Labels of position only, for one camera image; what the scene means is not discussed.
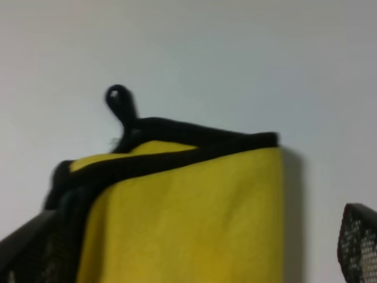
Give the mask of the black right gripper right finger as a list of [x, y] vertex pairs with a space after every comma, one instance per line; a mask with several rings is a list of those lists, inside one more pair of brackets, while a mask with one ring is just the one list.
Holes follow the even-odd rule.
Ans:
[[337, 256], [346, 282], [376, 282], [376, 211], [361, 203], [345, 205]]

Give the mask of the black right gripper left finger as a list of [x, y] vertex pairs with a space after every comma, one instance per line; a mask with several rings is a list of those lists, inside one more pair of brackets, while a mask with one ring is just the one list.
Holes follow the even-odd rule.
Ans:
[[85, 218], [45, 210], [1, 241], [1, 282], [76, 282]]

